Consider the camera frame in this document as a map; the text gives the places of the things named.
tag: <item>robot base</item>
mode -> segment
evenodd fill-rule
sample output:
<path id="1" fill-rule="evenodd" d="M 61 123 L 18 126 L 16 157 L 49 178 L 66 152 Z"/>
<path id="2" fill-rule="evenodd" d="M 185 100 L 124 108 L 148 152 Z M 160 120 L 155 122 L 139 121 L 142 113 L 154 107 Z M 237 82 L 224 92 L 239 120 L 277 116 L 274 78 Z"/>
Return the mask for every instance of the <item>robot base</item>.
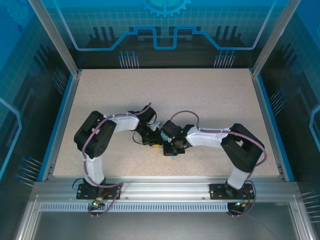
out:
<path id="1" fill-rule="evenodd" d="M 103 180 L 101 185 L 110 186 L 113 184 L 106 184 L 106 180 Z M 119 186 L 115 186 L 112 188 L 103 188 L 92 186 L 89 184 L 85 179 L 83 179 L 83 183 L 79 184 L 76 199 L 78 200 L 95 200 L 98 197 L 103 197 L 104 200 L 113 200 L 119 190 Z"/>

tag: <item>speckled table surface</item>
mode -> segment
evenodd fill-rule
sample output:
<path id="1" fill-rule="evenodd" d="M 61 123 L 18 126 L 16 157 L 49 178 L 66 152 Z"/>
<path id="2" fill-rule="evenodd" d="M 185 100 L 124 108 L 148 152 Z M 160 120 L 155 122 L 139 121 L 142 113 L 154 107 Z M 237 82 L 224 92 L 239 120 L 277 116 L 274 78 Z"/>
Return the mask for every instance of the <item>speckled table surface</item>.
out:
<path id="1" fill-rule="evenodd" d="M 248 69 L 86 69 L 82 71 L 53 175 L 84 175 L 81 152 L 74 135 L 88 115 L 140 111 L 152 102 L 157 121 L 165 122 L 181 110 L 200 117 L 200 127 L 229 128 L 240 123 L 260 139 L 268 160 L 254 175 L 277 176 L 279 171 Z M 174 123 L 195 124 L 182 113 Z M 133 142 L 131 131 L 112 136 L 103 156 L 106 176 L 227 176 L 233 165 L 217 148 L 197 146 L 174 159 L 160 148 Z"/>

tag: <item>cable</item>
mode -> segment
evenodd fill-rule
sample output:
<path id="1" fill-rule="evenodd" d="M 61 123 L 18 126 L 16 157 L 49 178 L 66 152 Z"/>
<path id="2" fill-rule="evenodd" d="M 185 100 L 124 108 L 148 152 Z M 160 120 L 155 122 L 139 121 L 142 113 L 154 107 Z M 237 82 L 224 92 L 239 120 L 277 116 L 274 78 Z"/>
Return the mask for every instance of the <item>cable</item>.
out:
<path id="1" fill-rule="evenodd" d="M 137 141 L 135 140 L 135 134 L 136 134 L 136 131 L 133 131 L 132 140 L 133 140 L 136 144 L 143 145 L 143 143 L 137 142 Z"/>
<path id="2" fill-rule="evenodd" d="M 84 178 L 83 178 L 83 177 L 80 177 L 80 178 L 76 179 L 76 180 L 73 182 L 73 184 L 72 184 L 72 189 L 73 189 L 73 190 L 78 190 L 78 189 L 74 189 L 74 186 L 75 186 L 76 182 L 78 182 L 80 179 L 84 179 Z"/>
<path id="3" fill-rule="evenodd" d="M 199 127 L 199 121 L 200 121 L 199 116 L 198 116 L 195 112 L 193 112 L 193 111 L 189 111 L 189 110 L 178 111 L 177 113 L 175 113 L 175 114 L 170 118 L 170 121 L 172 121 L 172 119 L 173 119 L 175 116 L 177 116 L 178 114 L 181 114 L 181 113 L 190 113 L 190 114 L 195 115 L 195 117 L 196 117 L 196 128 L 197 128 L 200 132 L 203 132 L 203 133 L 213 133 L 213 134 L 231 134 L 231 135 L 235 135 L 235 136 L 241 137 L 241 138 L 243 138 L 243 139 L 246 139 L 246 140 L 248 140 L 249 142 L 251 142 L 251 143 L 255 144 L 256 146 L 258 146 L 258 147 L 262 150 L 262 152 L 263 152 L 263 154 L 264 154 L 264 158 L 263 158 L 260 162 L 258 162 L 258 163 L 254 166 L 254 168 L 260 166 L 261 164 L 263 164 L 263 163 L 267 160 L 268 154 L 267 154 L 266 149 L 265 149 L 260 143 L 258 143 L 256 140 L 254 140 L 254 139 L 252 139 L 252 138 L 250 138 L 250 137 L 248 137 L 248 136 L 246 136 L 246 135 L 243 135 L 243 134 L 241 134 L 241 133 L 234 132 L 234 131 L 226 131 L 226 130 L 222 130 L 222 131 L 221 131 L 221 130 L 203 130 L 203 129 L 201 129 L 201 128 Z"/>
<path id="4" fill-rule="evenodd" d="M 146 124 L 147 124 L 147 125 L 152 125 L 152 124 L 154 124 L 156 121 L 157 121 L 157 113 L 155 112 L 155 118 L 154 118 L 153 123 L 146 123 Z"/>
<path id="5" fill-rule="evenodd" d="M 114 187 L 120 187 L 118 192 L 116 193 L 113 201 L 111 202 L 110 206 L 103 212 L 103 213 L 100 213 L 99 215 L 104 215 L 106 214 L 109 209 L 112 207 L 112 205 L 114 204 L 115 200 L 117 199 L 117 197 L 119 196 L 120 192 L 121 192 L 121 189 L 124 185 L 123 182 L 120 182 L 120 183 L 117 183 L 117 184 L 112 184 L 112 185 L 100 185 L 98 183 L 96 183 L 89 175 L 89 172 L 88 172 L 88 168 L 87 168 L 87 154 L 86 154 L 86 147 L 88 146 L 89 142 L 91 141 L 91 139 L 93 138 L 93 136 L 96 134 L 96 132 L 100 129 L 100 127 L 102 126 L 102 124 L 104 124 L 106 121 L 108 121 L 109 119 L 112 119 L 114 117 L 126 117 L 126 116 L 137 116 L 137 115 L 140 115 L 140 114 L 143 114 L 145 113 L 149 108 L 150 108 L 150 105 L 151 105 L 151 102 L 149 102 L 149 104 L 147 105 L 147 107 L 140 111 L 140 112 L 137 112 L 137 113 L 122 113 L 122 114 L 115 114 L 115 115 L 111 115 L 111 116 L 108 116 L 106 117 L 105 119 L 103 119 L 97 126 L 96 128 L 92 131 L 92 133 L 90 134 L 90 136 L 88 137 L 88 139 L 85 141 L 83 147 L 82 147 L 82 156 L 83 156 L 83 167 L 84 167 L 84 172 L 85 172 L 85 175 L 87 176 L 88 180 L 95 186 L 99 187 L 99 188 L 104 188 L 104 189 L 108 189 L 108 188 L 114 188 Z M 91 211 L 90 211 L 90 207 L 88 208 L 88 213 L 92 215 Z"/>

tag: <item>glass panel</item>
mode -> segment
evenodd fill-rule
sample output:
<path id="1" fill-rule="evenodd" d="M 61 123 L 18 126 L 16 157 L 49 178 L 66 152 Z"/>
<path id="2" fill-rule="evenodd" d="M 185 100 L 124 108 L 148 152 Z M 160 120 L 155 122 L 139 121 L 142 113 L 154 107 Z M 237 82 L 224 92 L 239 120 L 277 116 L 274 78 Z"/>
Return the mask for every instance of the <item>glass panel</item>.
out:
<path id="1" fill-rule="evenodd" d="M 287 0 L 43 2 L 79 68 L 248 68 Z"/>
<path id="2" fill-rule="evenodd" d="M 261 71 L 288 160 L 302 193 L 312 189 L 320 192 L 319 12 L 319 1 L 300 2 Z"/>
<path id="3" fill-rule="evenodd" d="M 70 72 L 28 1 L 2 0 L 0 5 L 0 239 L 11 240 L 39 173 Z"/>

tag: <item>small object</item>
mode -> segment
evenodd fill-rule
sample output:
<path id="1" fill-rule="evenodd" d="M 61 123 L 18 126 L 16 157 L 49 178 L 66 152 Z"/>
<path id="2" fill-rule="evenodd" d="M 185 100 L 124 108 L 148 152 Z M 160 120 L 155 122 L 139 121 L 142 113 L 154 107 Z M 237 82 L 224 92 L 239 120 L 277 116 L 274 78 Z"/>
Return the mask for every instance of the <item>small object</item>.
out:
<path id="1" fill-rule="evenodd" d="M 304 196 L 304 195 L 307 195 L 307 194 L 316 194 L 316 190 L 315 190 L 315 189 L 312 189 L 312 191 L 303 193 L 303 194 L 301 194 L 301 196 Z"/>
<path id="2" fill-rule="evenodd" d="M 35 162 L 38 163 L 38 164 L 42 164 L 41 162 L 39 162 L 39 161 L 35 160 L 34 158 L 32 158 L 32 156 L 29 156 L 28 159 L 29 159 L 29 160 L 33 160 L 33 161 L 35 161 Z"/>
<path id="3" fill-rule="evenodd" d="M 319 204 L 319 203 L 320 203 L 319 198 L 317 198 L 317 199 L 316 199 L 316 200 L 314 200 L 314 201 L 308 201 L 308 202 L 305 202 L 304 204 L 314 204 L 314 203 Z"/>

